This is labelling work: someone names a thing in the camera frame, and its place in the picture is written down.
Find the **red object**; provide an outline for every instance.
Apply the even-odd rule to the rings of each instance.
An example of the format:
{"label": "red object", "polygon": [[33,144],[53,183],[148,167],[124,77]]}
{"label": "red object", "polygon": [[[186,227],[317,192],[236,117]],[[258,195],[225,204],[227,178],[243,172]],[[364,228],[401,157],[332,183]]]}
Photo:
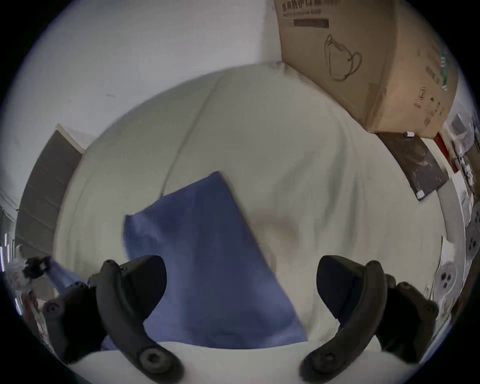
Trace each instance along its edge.
{"label": "red object", "polygon": [[452,167],[453,169],[453,172],[454,173],[457,173],[458,172],[458,168],[455,166],[454,163],[452,163],[450,161],[450,156],[448,155],[448,149],[442,139],[442,137],[440,136],[439,133],[437,133],[437,135],[435,136],[435,138],[433,139],[436,143],[437,143],[437,146],[440,148],[440,151],[442,151],[443,155],[445,156],[445,158],[447,159],[448,161],[448,164],[450,164],[450,166]]}

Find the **white fabric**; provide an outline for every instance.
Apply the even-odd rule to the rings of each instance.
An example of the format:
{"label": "white fabric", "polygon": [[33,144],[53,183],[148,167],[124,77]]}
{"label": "white fabric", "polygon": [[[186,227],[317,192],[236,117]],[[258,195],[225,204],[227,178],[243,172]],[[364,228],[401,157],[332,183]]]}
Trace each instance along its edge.
{"label": "white fabric", "polygon": [[223,173],[309,340],[337,331],[316,291],[325,254],[432,287],[445,235],[437,193],[418,202],[377,136],[283,64],[193,80],[115,122],[72,178],[56,259],[83,277],[125,262],[123,218],[158,198],[171,167],[165,193]]}
{"label": "white fabric", "polygon": [[[301,384],[300,362],[319,345],[297,343],[267,349],[214,349],[161,343],[183,363],[182,384]],[[151,384],[119,351],[97,352],[70,366],[92,384]],[[329,384],[403,383],[416,369],[395,355],[364,351]]]}

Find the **cardboard box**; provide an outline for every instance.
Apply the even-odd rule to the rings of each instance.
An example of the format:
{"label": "cardboard box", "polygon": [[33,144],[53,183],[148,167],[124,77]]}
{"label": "cardboard box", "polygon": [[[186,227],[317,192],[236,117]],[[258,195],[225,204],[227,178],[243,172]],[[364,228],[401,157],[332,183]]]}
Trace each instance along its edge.
{"label": "cardboard box", "polygon": [[369,132],[433,138],[458,75],[435,31],[396,0],[275,0],[282,59]]}

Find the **blue cloth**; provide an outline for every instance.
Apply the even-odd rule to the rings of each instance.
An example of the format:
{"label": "blue cloth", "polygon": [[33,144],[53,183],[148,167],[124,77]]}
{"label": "blue cloth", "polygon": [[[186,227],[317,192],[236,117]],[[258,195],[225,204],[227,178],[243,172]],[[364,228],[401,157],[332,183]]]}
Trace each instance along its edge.
{"label": "blue cloth", "polygon": [[159,255],[167,289],[145,320],[157,342],[267,348],[306,341],[219,172],[126,216],[130,260]]}
{"label": "blue cloth", "polygon": [[48,258],[47,276],[59,295],[65,293],[68,286],[72,285],[75,281],[82,281],[80,276],[63,268],[52,257]]}

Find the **plastic bag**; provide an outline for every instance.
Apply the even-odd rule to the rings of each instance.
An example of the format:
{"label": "plastic bag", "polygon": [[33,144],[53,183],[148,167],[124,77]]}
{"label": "plastic bag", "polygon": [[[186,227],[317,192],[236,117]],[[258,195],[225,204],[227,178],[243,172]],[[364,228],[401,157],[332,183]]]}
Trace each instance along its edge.
{"label": "plastic bag", "polygon": [[463,156],[475,139],[472,118],[459,106],[458,112],[447,118],[444,128],[454,143],[456,154]]}

